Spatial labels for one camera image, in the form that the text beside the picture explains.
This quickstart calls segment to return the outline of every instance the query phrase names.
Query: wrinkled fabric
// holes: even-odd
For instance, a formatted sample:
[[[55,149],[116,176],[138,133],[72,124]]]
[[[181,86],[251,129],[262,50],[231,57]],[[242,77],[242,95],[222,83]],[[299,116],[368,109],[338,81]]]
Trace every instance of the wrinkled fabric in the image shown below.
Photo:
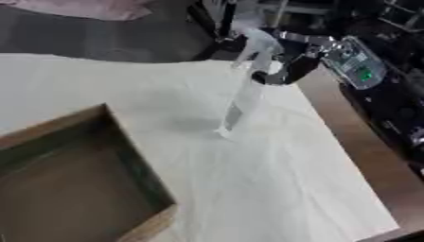
[[[296,85],[267,86],[231,139],[214,133],[247,70],[230,65],[0,55],[0,135],[107,103],[178,203],[151,242],[354,242],[398,227]]]
[[[99,20],[133,20],[150,14],[143,4],[150,0],[0,0],[19,9]]]

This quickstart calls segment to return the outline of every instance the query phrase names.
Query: spray bottle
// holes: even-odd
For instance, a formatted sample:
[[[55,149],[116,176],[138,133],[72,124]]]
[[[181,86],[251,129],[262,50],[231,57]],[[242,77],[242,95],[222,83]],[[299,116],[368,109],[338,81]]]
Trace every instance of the spray bottle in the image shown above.
[[[217,130],[221,136],[226,138],[229,137],[231,131],[240,121],[249,116],[249,113],[255,109],[261,99],[265,83],[253,79],[252,74],[257,72],[269,73],[273,55],[281,54],[284,50],[276,38],[258,28],[233,23],[233,30],[243,34],[248,39],[245,48],[233,63],[233,68],[239,67],[256,53],[257,56],[223,118],[220,128]]]

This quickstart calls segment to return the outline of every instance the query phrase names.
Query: table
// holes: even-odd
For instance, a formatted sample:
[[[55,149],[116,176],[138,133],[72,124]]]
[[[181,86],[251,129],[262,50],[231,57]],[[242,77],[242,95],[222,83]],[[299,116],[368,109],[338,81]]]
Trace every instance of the table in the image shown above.
[[[0,134],[106,102],[179,203],[152,242],[347,242],[398,227],[296,85],[265,88],[232,140],[214,133],[246,71],[230,64],[0,55]]]
[[[302,79],[302,91],[401,227],[366,241],[380,242],[424,230],[424,184],[360,119],[328,72],[320,68],[315,75],[327,77]]]

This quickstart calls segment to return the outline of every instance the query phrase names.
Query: gray floor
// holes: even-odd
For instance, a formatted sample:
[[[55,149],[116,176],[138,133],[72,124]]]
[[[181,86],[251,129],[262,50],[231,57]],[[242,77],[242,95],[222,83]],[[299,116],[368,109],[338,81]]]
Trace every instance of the gray floor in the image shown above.
[[[128,22],[61,17],[0,6],[0,53],[104,61],[188,61],[210,40],[186,22],[190,0],[156,0],[152,15]]]

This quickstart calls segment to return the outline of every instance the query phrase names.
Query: wooden tray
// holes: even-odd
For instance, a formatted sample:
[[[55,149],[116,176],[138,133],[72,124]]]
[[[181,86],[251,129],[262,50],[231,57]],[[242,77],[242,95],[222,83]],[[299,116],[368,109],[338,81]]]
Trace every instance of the wooden tray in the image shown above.
[[[175,207],[106,105],[0,138],[1,242],[147,241]]]

